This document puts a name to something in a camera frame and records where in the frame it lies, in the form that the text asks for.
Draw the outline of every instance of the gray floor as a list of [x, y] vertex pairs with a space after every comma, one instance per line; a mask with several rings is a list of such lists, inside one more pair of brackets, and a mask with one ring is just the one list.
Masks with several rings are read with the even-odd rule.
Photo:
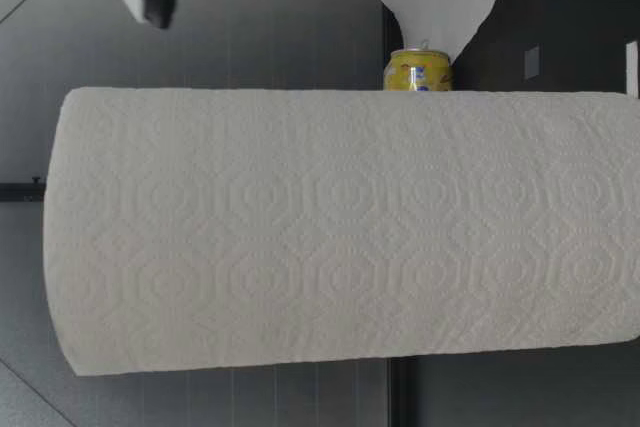
[[[179, 2], [169, 32], [119, 0], [30, 0], [0, 25], [0, 182], [46, 173], [74, 87], [380, 86], [377, 0]], [[47, 311], [41, 209], [0, 205], [0, 425], [386, 424], [382, 360], [76, 378]]]

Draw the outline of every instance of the dark gray wall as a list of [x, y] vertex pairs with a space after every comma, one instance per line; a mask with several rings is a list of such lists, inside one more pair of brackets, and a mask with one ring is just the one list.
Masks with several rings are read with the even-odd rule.
[[637, 427], [640, 342], [424, 357], [420, 427]]
[[0, 26], [0, 182], [46, 172], [79, 86], [378, 89], [378, 0], [179, 0], [173, 28], [120, 0], [30, 0]]
[[[380, 16], [377, 0], [180, 0], [158, 32], [120, 0], [30, 0], [0, 25], [0, 182], [46, 173], [74, 87], [376, 89]], [[0, 425], [386, 424], [382, 360], [76, 378], [46, 306], [41, 217], [0, 205]]]

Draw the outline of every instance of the paper towel roll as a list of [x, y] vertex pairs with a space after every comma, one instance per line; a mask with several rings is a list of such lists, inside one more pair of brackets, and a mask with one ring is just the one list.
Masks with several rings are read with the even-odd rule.
[[78, 374], [640, 333], [640, 104], [82, 89], [45, 275]]

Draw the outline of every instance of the metal rod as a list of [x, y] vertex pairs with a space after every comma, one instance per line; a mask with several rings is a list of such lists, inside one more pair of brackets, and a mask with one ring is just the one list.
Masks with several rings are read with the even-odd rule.
[[418, 395], [418, 358], [388, 359], [388, 427], [418, 425]]
[[42, 202], [47, 185], [34, 179], [30, 184], [0, 184], [0, 203]]

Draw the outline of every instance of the yellow can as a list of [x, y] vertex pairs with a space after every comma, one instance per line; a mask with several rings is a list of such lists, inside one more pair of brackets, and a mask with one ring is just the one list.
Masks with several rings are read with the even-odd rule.
[[384, 71], [384, 90], [433, 90], [453, 88], [449, 56], [437, 50], [396, 50]]

